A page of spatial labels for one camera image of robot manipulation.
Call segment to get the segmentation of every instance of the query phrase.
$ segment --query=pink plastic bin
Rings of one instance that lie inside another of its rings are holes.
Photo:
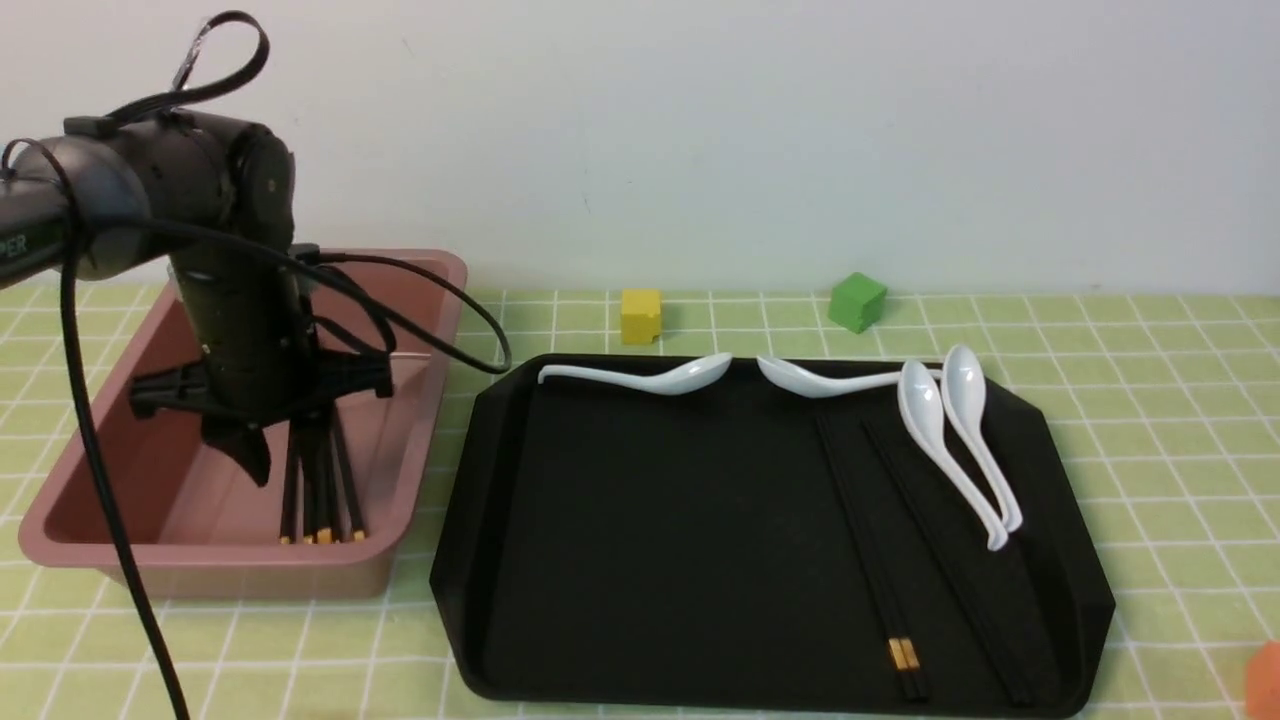
[[[466,265],[435,250],[358,250],[428,268],[458,287]],[[452,342],[462,304],[429,281],[383,265],[343,265],[378,300]],[[316,313],[380,345],[364,311],[329,290]],[[397,328],[398,350],[431,347]],[[342,348],[323,336],[324,345]],[[369,537],[343,544],[280,544],[287,424],[268,430],[271,479],[256,487],[229,459],[200,442],[200,420],[161,411],[136,420],[129,379],[198,357],[198,347],[170,284],[147,314],[93,401],[108,473],[134,556],[152,597],[353,598],[385,589],[392,557],[413,518],[428,448],[444,391],[448,359],[397,359],[396,395],[372,392],[338,402]],[[54,465],[18,533],[32,562],[92,568],[123,582],[93,492],[79,434]]]

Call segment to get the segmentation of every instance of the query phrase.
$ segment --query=black chopstick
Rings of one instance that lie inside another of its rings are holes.
[[[890,451],[888,441],[870,423],[863,423],[863,432],[870,439],[872,447],[876,448],[876,454],[879,456],[881,462],[884,464],[890,477],[893,478],[893,484],[897,487],[902,503],[911,512],[911,519],[915,521],[920,537],[924,538],[924,544],[928,546],[929,552],[933,555],[934,564],[942,570],[943,578],[951,587],[951,594],[960,603],[960,611],[969,620],[970,629],[973,629],[978,643],[982,644],[983,651],[987,653],[987,660],[996,670],[996,675],[1005,688],[1009,702],[1016,707],[1030,706],[1034,698],[1032,697],[1030,682],[1027,679],[1027,674],[1023,673],[1021,665],[1019,665],[1009,644],[1005,643],[997,632],[989,615],[983,610],[982,603],[978,602],[973,585],[965,574],[957,571],[956,568],[959,565],[951,562],[946,556],[947,546],[938,538],[929,523],[924,520],[919,501],[915,498],[915,491],[905,480],[901,466],[895,461],[893,454]]]
[[[360,497],[356,495],[356,477],[351,471],[351,455],[347,451],[347,433],[342,429],[342,415],[334,410],[333,414],[333,446],[338,454],[338,475],[342,482],[343,500],[347,505],[347,516],[351,520],[351,539],[360,542],[365,539],[365,516],[360,512]]]
[[[822,441],[823,454],[831,469],[831,479],[836,486],[836,495],[840,496],[840,502],[844,505],[845,521],[854,536],[854,553],[863,568],[863,575],[867,577],[867,585],[872,591],[872,605],[876,606],[876,612],[879,615],[881,628],[884,632],[886,644],[888,646],[890,661],[897,671],[902,694],[911,702],[927,701],[929,694],[924,680],[924,670],[920,667],[920,659],[916,655],[915,643],[911,641],[911,633],[906,626],[906,618],[902,614],[901,602],[893,589],[892,578],[890,578],[888,571],[884,569],[883,555],[876,544],[876,533],[867,525],[865,519],[859,515],[864,506],[855,501],[850,493],[849,483],[845,482],[847,474],[841,466],[840,455],[835,452],[826,414],[822,411],[815,413],[814,421],[818,425],[818,437]]]
[[[284,451],[284,497],[280,498],[280,544],[291,544],[298,534],[298,445],[289,429]]]
[[[315,544],[320,495],[317,492],[320,489],[320,474],[316,468],[315,433],[311,423],[307,420],[302,420],[302,428],[298,429],[298,461],[302,464],[302,542]]]

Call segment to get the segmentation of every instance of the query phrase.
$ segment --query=black cable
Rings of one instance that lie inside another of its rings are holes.
[[[108,117],[113,120],[120,123],[122,126],[129,124],[134,120],[142,119],[143,117],[156,113],[160,110],[170,110],[178,105],[192,105],[195,102],[205,102],[207,100],[214,100],[224,95],[236,92],[237,90],[244,87],[253,81],[266,67],[266,58],[271,53],[271,42],[266,37],[266,31],[262,26],[253,19],[252,15],[242,10],[227,10],[214,15],[205,27],[201,29],[201,36],[204,33],[214,29],[218,26],[227,23],[243,23],[257,31],[257,50],[253,51],[253,56],[250,58],[248,63],[234,73],[224,77],[223,79],[211,82],[209,85],[202,85],[200,87],[193,87],[191,90],[170,90],[168,92],[159,92],[151,95],[150,97],[142,97],[134,100],[123,108],[118,108],[111,111]],[[192,47],[193,53],[198,53],[198,45]],[[195,64],[195,58],[188,58],[188,63],[184,69],[186,73],[180,74],[178,82],[186,82],[187,74],[191,72],[191,65]]]
[[[136,228],[136,229],[151,231],[170,237],[186,237],[188,240],[195,240],[195,241],[215,242],[215,243],[234,246],[236,249],[243,251],[246,255],[251,255],[257,260],[287,268],[293,273],[303,275],[307,279],[315,281],[316,283],[328,287],[329,290],[334,290],[342,295],[346,295],[347,297],[357,302],[361,307],[379,313],[380,315],[387,318],[387,320],[403,328],[404,332],[410,333],[411,336],[421,340],[422,342],[430,345],[431,347],[439,350],[444,355],[448,355],[449,357],[453,357],[454,360],[465,365],[468,365],[471,368],[475,368],[476,370],[489,373],[493,375],[500,375],[511,370],[511,342],[507,340],[507,333],[502,331],[502,327],[498,324],[498,320],[488,310],[485,310],[483,305],[476,302],[466,292],[456,287],[453,283],[445,281],[440,275],[431,273],[430,270],[426,270],[424,268],[415,268],[413,265],[408,265],[406,263],[406,265],[412,268],[416,274],[433,279],[433,282],[438,283],[451,295],[454,295],[458,300],[465,302],[467,306],[479,313],[481,318],[484,318],[485,323],[488,323],[489,327],[493,328],[494,334],[498,336],[498,345],[502,347],[500,364],[494,365],[493,363],[486,363],[484,360],[475,357],[470,352],[458,350],[457,347],[444,342],[435,334],[424,329],[413,320],[410,320],[408,318],[393,310],[392,307],[388,307],[381,301],[375,300],[367,292],[352,290],[346,283],[343,283],[343,281],[330,275],[329,273],[324,272],[320,268],[308,265],[296,258],[285,255],[284,252],[273,250],[270,247],[266,247],[265,245],[259,245],[238,234],[215,231],[200,225],[191,225],[187,223],[159,220],[154,218],[102,218],[102,219],[95,218],[91,219],[90,223],[91,234],[96,234],[99,232],[104,232],[113,228]],[[323,254],[321,258],[329,258],[332,260],[335,258],[343,258],[343,255]],[[399,263],[398,260],[393,260],[390,258],[378,258],[376,260],[383,261],[380,264],[385,265],[396,265],[396,263]]]
[[[106,519],[108,533],[111,536],[115,555],[120,560],[120,574],[124,577],[124,584],[133,598],[138,620],[142,623],[142,630],[151,643],[151,652],[155,655],[156,665],[160,667],[160,676],[164,679],[165,689],[169,692],[174,716],[177,720],[188,720],[191,715],[187,711],[187,700],[183,697],[182,684],[178,682],[178,671],[173,666],[173,659],[164,642],[164,634],[160,632],[160,624],[156,621],[150,600],[147,600],[147,591],[142,584],[142,574],[138,571],[137,560],[133,557],[133,547],[129,544],[129,536],[124,527],[120,509],[115,503],[115,492],[111,489],[111,482],[106,474],[106,462],[102,459],[102,447],[99,443],[97,430],[93,427],[93,410],[84,377],[84,357],[79,345],[79,328],[76,323],[76,270],[81,256],[88,246],[90,236],[81,232],[83,228],[79,227],[79,204],[76,200],[76,191],[58,158],[54,156],[49,147],[35,140],[23,138],[15,142],[26,142],[44,155],[61,183],[61,191],[67,197],[67,205],[70,210],[68,213],[68,223],[70,224],[69,234],[72,241],[68,243],[67,255],[63,260],[61,279],[59,283],[59,310],[63,322],[63,348],[67,354],[67,378],[70,383],[76,423],[79,427],[81,442],[84,446],[84,459],[88,462],[90,474],[93,477],[93,489],[97,492],[97,500],[102,506],[102,515]],[[5,169],[8,169],[8,158],[13,146],[14,142],[10,142],[5,147],[3,158],[0,158],[0,165]]]
[[[320,265],[320,269],[334,277],[342,278],[342,281],[349,284],[352,288],[357,291],[361,290],[361,287],[356,283],[356,281],[351,279],[351,275],[342,272],[342,269],[334,268],[332,265]],[[329,318],[316,316],[316,324],[323,325],[326,331],[333,333],[334,337],[340,340],[343,343],[347,345],[347,347],[352,350],[360,350],[361,347],[364,347],[367,348],[365,350],[366,354],[375,354],[375,355],[390,355],[392,352],[396,352],[396,345],[397,345],[396,331],[392,329],[392,325],[390,323],[387,322],[387,318],[383,318],[378,313],[371,313],[369,307],[361,307],[361,310],[365,311],[365,316],[369,318],[369,322],[372,323],[374,329],[378,331],[378,336],[383,340],[381,350],[372,347],[371,345],[361,341],[360,338],[356,338],[356,342],[358,345],[352,345],[351,338],[356,337],[355,333],[352,333],[347,328],[343,328],[337,322]]]

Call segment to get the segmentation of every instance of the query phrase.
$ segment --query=chopsticks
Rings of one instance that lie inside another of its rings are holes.
[[[888,448],[888,441],[882,437],[873,424],[864,421],[861,427],[868,439],[870,439],[876,454],[879,456],[881,462],[888,470],[888,475],[893,479],[902,503],[910,511],[911,520],[924,538],[924,544],[928,546],[929,552],[933,555],[934,564],[942,570],[943,578],[951,587],[951,594],[959,601],[960,610],[965,619],[969,620],[969,626],[973,629],[974,635],[977,635],[978,643],[987,655],[987,660],[996,670],[996,675],[1000,678],[1000,684],[1005,688],[1009,702],[1014,706],[1032,705],[1034,701],[1030,682],[1027,679],[1025,673],[1023,673],[1009,644],[1005,643],[991,618],[983,610],[982,603],[975,598],[973,585],[969,583],[966,575],[956,570],[959,565],[946,557],[946,544],[938,538],[937,532],[929,523],[924,520],[919,501],[915,498],[909,483],[904,482],[902,470]]]
[[[351,520],[351,539],[365,539],[365,516],[360,512],[360,496],[356,495],[356,475],[351,471],[351,455],[347,450],[347,433],[342,429],[342,415],[333,414],[333,447],[338,456],[338,477],[342,479],[343,501]]]
[[[280,501],[280,544],[292,544],[298,523],[298,443],[289,433],[284,451],[284,498]]]
[[[283,491],[280,544],[337,544],[369,537],[337,409],[291,421]],[[343,534],[343,510],[349,536]]]
[[[831,479],[836,486],[836,493],[844,505],[845,521],[854,536],[854,553],[863,568],[863,575],[872,591],[872,605],[879,615],[881,629],[884,633],[890,661],[897,671],[899,684],[908,701],[923,702],[929,697],[928,685],[924,679],[924,670],[911,641],[911,633],[906,625],[901,601],[893,589],[892,578],[886,570],[882,557],[876,544],[876,533],[867,527],[867,519],[859,515],[861,503],[856,502],[845,482],[847,473],[840,461],[840,455],[835,452],[832,432],[828,427],[827,416],[822,411],[814,415],[818,427],[818,437],[822,441],[823,454],[827,465],[831,468]]]

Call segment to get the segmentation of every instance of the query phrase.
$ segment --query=white ceramic spoon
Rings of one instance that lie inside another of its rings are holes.
[[[538,382],[541,383],[552,377],[577,378],[639,389],[653,395],[685,395],[721,379],[724,372],[728,370],[728,364],[732,360],[732,352],[708,355],[707,357],[685,363],[678,368],[672,368],[659,375],[631,375],[613,370],[580,368],[577,365],[545,365],[538,372]]]
[[[1005,473],[982,438],[982,414],[987,407],[987,379],[982,363],[968,346],[957,345],[942,363],[942,407],[951,427],[978,461],[1000,506],[1000,518],[1010,533],[1023,525],[1023,509],[1009,487]]]
[[[973,484],[964,468],[947,452],[945,437],[947,420],[942,410],[942,398],[938,397],[938,386],[929,370],[918,360],[908,360],[902,365],[902,378],[897,383],[897,406],[902,413],[906,432],[946,473],[951,484],[960,491],[987,529],[987,550],[1004,547],[1009,542],[1009,530],[1001,524],[1000,515],[983,497],[978,486]]]
[[[836,397],[876,387],[890,387],[902,377],[901,372],[878,373],[876,375],[861,375],[856,378],[824,378],[810,373],[795,363],[787,363],[781,357],[762,355],[755,359],[760,366],[760,373],[768,380],[785,391],[794,392],[801,397],[820,398]],[[934,377],[941,378],[941,370],[929,370]]]

